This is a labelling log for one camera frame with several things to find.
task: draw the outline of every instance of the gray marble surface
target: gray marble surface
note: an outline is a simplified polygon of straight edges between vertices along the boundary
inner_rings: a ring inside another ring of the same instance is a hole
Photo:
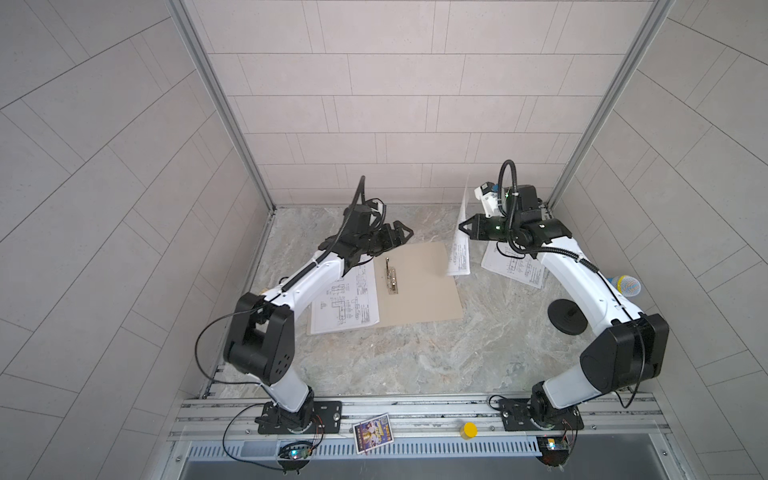
[[[479,206],[468,207],[468,214]],[[342,208],[277,211],[252,291],[298,270],[342,220]],[[410,242],[449,248],[458,206],[389,206],[388,222],[415,231]],[[547,318],[552,300],[569,298],[551,274],[539,290],[480,267],[485,242],[470,241],[472,274],[457,276],[464,319],[308,336],[310,309],[296,321],[293,366],[318,396],[528,391],[565,371],[592,340],[567,336]],[[244,377],[227,365],[228,381]],[[263,396],[253,386],[224,386],[218,398]]]

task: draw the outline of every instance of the tiled wall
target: tiled wall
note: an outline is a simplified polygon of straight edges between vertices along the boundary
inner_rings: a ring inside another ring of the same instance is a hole
[[[644,388],[713,480],[768,478],[766,31],[764,0],[678,0],[555,208],[671,325]]]
[[[547,198],[650,2],[187,0],[278,204]]]
[[[162,0],[0,2],[0,477],[140,478],[266,215]]]

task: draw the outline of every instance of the clipboard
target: clipboard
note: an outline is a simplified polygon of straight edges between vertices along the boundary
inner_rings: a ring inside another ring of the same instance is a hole
[[[386,259],[397,272],[397,294],[389,294]],[[456,281],[446,275],[445,244],[407,243],[373,259],[379,322],[374,328],[464,318]]]

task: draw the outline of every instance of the vent grille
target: vent grille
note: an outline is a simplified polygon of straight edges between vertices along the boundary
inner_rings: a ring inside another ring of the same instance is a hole
[[[246,460],[274,461],[279,445],[288,441],[256,440],[227,442],[227,451]],[[495,436],[469,442],[456,437],[395,439],[365,455],[355,453],[353,439],[325,439],[312,455],[314,460],[365,458],[445,458],[445,457],[538,457],[534,436]],[[193,442],[189,459],[192,462],[220,461],[227,458],[220,442]]]

